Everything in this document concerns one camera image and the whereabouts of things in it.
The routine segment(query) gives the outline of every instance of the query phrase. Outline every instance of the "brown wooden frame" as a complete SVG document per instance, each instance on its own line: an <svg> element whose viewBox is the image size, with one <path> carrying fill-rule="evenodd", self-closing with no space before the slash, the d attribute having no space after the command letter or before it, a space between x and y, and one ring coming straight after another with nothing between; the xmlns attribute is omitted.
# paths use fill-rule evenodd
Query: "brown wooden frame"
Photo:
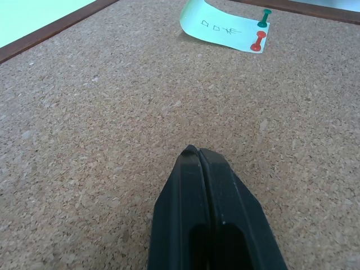
<svg viewBox="0 0 360 270"><path fill-rule="evenodd" d="M360 13L355 11L338 10L331 7L316 6L314 4L305 4L293 2L290 0L232 0L260 7L275 8L293 13L320 17L344 23L360 25Z"/></svg>
<svg viewBox="0 0 360 270"><path fill-rule="evenodd" d="M34 47L35 45L53 37L54 35L64 31L66 28L90 17L96 12L108 7L109 5L117 2L118 0L96 0L87 6L80 8L66 15L65 17L54 21L39 30L36 30L4 47L0 48L0 64L6 60Z"/></svg>

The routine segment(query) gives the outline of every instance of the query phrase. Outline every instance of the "green push pin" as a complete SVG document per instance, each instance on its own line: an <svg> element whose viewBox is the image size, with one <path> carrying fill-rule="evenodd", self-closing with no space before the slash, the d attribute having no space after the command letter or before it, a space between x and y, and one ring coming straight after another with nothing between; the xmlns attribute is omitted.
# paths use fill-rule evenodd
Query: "green push pin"
<svg viewBox="0 0 360 270"><path fill-rule="evenodd" d="M271 14L271 10L264 10L264 17L260 22L258 22L259 27L265 28L268 26L268 24L266 23L266 20L268 19L269 14Z"/></svg>

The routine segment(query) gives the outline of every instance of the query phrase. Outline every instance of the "sticky note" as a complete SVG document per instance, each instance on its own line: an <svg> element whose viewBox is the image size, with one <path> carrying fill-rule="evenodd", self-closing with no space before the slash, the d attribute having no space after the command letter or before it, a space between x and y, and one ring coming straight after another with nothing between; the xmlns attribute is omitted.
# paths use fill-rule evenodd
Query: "sticky note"
<svg viewBox="0 0 360 270"><path fill-rule="evenodd" d="M260 45L261 50L254 52L251 45L258 39L257 32L269 31L257 26L259 21L227 14L207 4L204 0L189 0L180 15L180 25L184 32L203 41L224 45L244 52L262 53L266 38Z"/></svg>
<svg viewBox="0 0 360 270"><path fill-rule="evenodd" d="M95 0L0 0L0 48Z"/></svg>

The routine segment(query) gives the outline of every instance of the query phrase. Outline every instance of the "cork surface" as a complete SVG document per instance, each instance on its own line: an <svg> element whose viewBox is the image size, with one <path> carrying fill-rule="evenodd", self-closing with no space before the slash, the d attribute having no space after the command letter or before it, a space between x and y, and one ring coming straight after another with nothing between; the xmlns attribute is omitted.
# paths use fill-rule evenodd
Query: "cork surface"
<svg viewBox="0 0 360 270"><path fill-rule="evenodd" d="M289 269L360 269L359 26L273 10L254 55L187 36L184 4L121 0L0 66L0 269L146 269L189 143L229 161Z"/></svg>

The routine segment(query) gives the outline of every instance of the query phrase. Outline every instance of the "push pin head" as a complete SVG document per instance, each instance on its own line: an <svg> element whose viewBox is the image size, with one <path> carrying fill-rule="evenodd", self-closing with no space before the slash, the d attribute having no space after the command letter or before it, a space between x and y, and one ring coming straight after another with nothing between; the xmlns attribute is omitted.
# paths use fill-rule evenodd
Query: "push pin head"
<svg viewBox="0 0 360 270"><path fill-rule="evenodd" d="M271 10L264 10L264 17L260 22L258 22L259 27L265 28L268 26L268 24L266 23L266 20L268 19L269 14L271 14Z"/></svg>
<svg viewBox="0 0 360 270"><path fill-rule="evenodd" d="M256 35L258 36L258 39L253 45L251 45L250 49L254 52L259 52L261 50L261 40L266 37L266 33L264 31L258 31Z"/></svg>

